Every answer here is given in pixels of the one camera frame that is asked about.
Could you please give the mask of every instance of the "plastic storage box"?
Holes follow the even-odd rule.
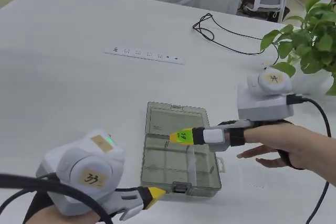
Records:
[[[169,142],[171,133],[202,126],[209,126],[204,109],[149,102],[141,184],[168,194],[213,197],[222,187],[215,153],[207,145]]]

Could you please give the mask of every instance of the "black wire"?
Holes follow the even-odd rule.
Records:
[[[55,175],[55,173],[49,173],[49,174],[46,174],[46,175],[43,175],[43,176],[40,176],[38,177],[38,179],[43,179],[43,178],[48,178],[48,177],[51,177]],[[32,193],[33,190],[21,190],[21,191],[18,191],[17,193],[13,194],[12,196],[10,196],[8,199],[6,199],[2,205],[0,206],[0,215],[2,214],[2,212],[5,210],[5,208],[10,204],[12,203],[12,201],[14,201],[15,199],[17,199],[18,197],[22,196],[22,195],[25,195],[27,193]]]
[[[302,98],[304,100],[304,102],[310,102],[312,104],[315,105],[315,107],[320,111],[322,117],[323,117],[323,120],[324,120],[324,123],[326,124],[325,128],[327,129],[327,136],[328,137],[331,137],[331,130],[330,130],[330,125],[329,125],[329,121],[328,121],[328,118],[327,118],[327,115],[325,114],[323,108],[316,102],[314,101],[313,99],[310,99],[310,98]],[[311,213],[311,215],[309,216],[308,220],[306,221],[306,224],[309,224],[311,222],[311,220],[314,218],[314,216],[316,215],[317,211],[319,210],[323,200],[324,200],[324,197],[326,196],[326,193],[328,191],[328,188],[329,188],[329,182],[327,181],[325,183],[325,186],[323,188],[323,191],[322,191],[322,194],[319,198],[319,201],[317,202],[313,212]]]
[[[229,29],[221,26],[219,23],[217,23],[217,21],[214,19],[213,15],[211,13],[205,14],[204,16],[202,16],[200,18],[200,20],[196,24],[193,25],[193,29],[195,31],[197,31],[199,34],[201,34],[206,40],[211,41],[211,42],[213,42],[213,43],[215,43],[215,44],[217,44],[217,45],[219,45],[221,47],[224,47],[224,48],[226,48],[228,50],[231,50],[233,52],[237,52],[237,53],[243,54],[243,55],[260,55],[263,52],[265,52],[265,50],[260,51],[260,52],[242,52],[242,51],[236,50],[234,48],[231,48],[231,47],[228,47],[226,45],[223,45],[221,43],[216,42],[215,41],[215,35],[214,35],[214,33],[212,31],[210,31],[209,29],[207,29],[207,28],[201,27],[201,23],[204,22],[204,21],[206,21],[206,20],[208,20],[208,19],[211,19],[218,27],[220,27],[221,29],[223,29],[223,30],[225,30],[225,31],[227,31],[227,32],[229,32],[231,34],[239,35],[239,36],[246,37],[246,38],[256,39],[256,40],[262,40],[260,38],[253,37],[253,36],[250,36],[250,35],[236,33],[234,31],[231,31],[231,30],[229,30]],[[211,34],[211,38],[209,36],[207,36],[206,34],[204,34],[203,31],[207,31],[208,33],[210,33]],[[277,57],[276,61],[273,63],[273,65],[275,65],[278,62],[278,60],[279,60],[279,52],[278,52],[277,47],[274,44],[272,44],[272,45],[277,50],[277,54],[278,54],[278,57]]]
[[[113,224],[108,213],[98,202],[82,191],[60,182],[18,175],[0,174],[0,188],[25,189],[43,193],[52,192],[69,196],[91,208],[106,224]]]

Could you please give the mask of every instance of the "power strip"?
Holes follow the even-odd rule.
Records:
[[[184,65],[184,60],[180,57],[165,55],[158,52],[152,52],[149,50],[131,49],[125,47],[113,47],[112,49],[106,49],[104,53]]]

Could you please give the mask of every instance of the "black velcro strap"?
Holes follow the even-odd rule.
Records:
[[[193,141],[194,145],[203,145],[204,136],[203,136],[204,127],[193,128]]]
[[[292,165],[292,163],[290,162],[290,159],[289,159],[289,153],[286,152],[286,151],[283,151],[283,150],[277,150],[278,153],[279,153],[279,156],[281,157],[282,161],[289,167],[292,167],[296,170],[304,170],[304,169],[301,169],[301,168],[296,168]]]
[[[259,127],[259,126],[265,126],[265,125],[275,125],[275,124],[281,124],[281,123],[290,123],[291,122],[285,120],[285,119],[281,119],[281,120],[276,120],[276,121],[257,121],[257,122],[253,122],[253,127]]]
[[[36,193],[26,213],[23,224],[29,221],[34,214],[46,207],[52,206],[53,204],[54,202],[51,200],[47,193]]]
[[[152,202],[153,200],[153,196],[151,194],[151,192],[149,191],[149,189],[147,187],[138,187],[138,192],[142,198],[142,202],[143,202],[143,210],[145,210],[147,208],[147,206]]]
[[[245,144],[244,130],[245,128],[229,128],[230,146],[240,146]]]
[[[219,125],[234,124],[236,122],[237,122],[237,120],[231,120],[231,121],[221,122]]]

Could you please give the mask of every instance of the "finger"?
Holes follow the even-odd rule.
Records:
[[[100,217],[95,212],[91,211],[82,216],[76,216],[69,224],[93,224],[99,221]]]
[[[249,149],[247,151],[244,151],[240,154],[237,155],[238,158],[249,158],[249,157],[254,157],[254,156],[258,156],[258,155],[262,155],[262,154],[266,154],[266,153],[270,153],[270,152],[276,152],[275,149],[270,148],[266,145],[261,145],[252,149]]]
[[[269,140],[278,138],[279,125],[266,125],[247,129],[244,131],[246,143],[263,143],[267,144]]]
[[[264,158],[256,158],[256,161],[262,164],[264,167],[267,168],[279,168],[287,166],[281,158],[277,159],[264,159]]]

